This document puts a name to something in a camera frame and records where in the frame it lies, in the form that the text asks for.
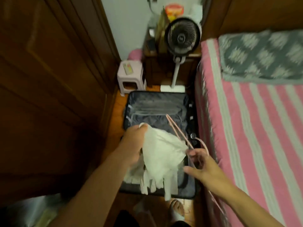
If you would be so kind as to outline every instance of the wooden nightstand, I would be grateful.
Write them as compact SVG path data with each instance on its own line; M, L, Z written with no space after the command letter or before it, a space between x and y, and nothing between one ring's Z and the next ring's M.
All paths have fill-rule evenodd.
M171 85L172 76L174 74L175 63L173 55L170 53L150 52L146 42L143 47L144 53L144 70L146 73L146 81L149 87L152 85ZM184 64L180 65L177 78L177 85L189 86L195 80L197 66L201 60L201 46L186 57Z

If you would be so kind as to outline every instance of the fan grille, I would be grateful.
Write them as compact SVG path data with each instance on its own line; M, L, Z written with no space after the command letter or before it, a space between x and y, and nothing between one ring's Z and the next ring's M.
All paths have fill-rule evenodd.
M176 55L190 53L200 40L199 28L190 19L182 18L172 22L167 30L168 48Z

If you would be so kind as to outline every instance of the white wall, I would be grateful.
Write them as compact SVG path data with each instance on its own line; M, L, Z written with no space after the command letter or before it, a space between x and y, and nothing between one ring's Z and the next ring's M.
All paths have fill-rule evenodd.
M128 53L141 48L146 35L147 24L152 15L147 0L101 0L114 36L120 58L127 59ZM156 13L169 3L184 6L184 13L190 11L192 4L201 0L158 0L152 4Z

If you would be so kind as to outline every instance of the headboard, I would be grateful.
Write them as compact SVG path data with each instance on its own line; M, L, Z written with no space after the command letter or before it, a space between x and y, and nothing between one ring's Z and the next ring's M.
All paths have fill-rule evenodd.
M303 0L212 0L202 40L226 33L303 28Z

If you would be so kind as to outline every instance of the pillow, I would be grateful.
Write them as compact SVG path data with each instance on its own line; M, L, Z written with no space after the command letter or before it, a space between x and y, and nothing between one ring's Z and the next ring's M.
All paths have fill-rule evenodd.
M226 81L303 84L303 30L225 34L219 51Z

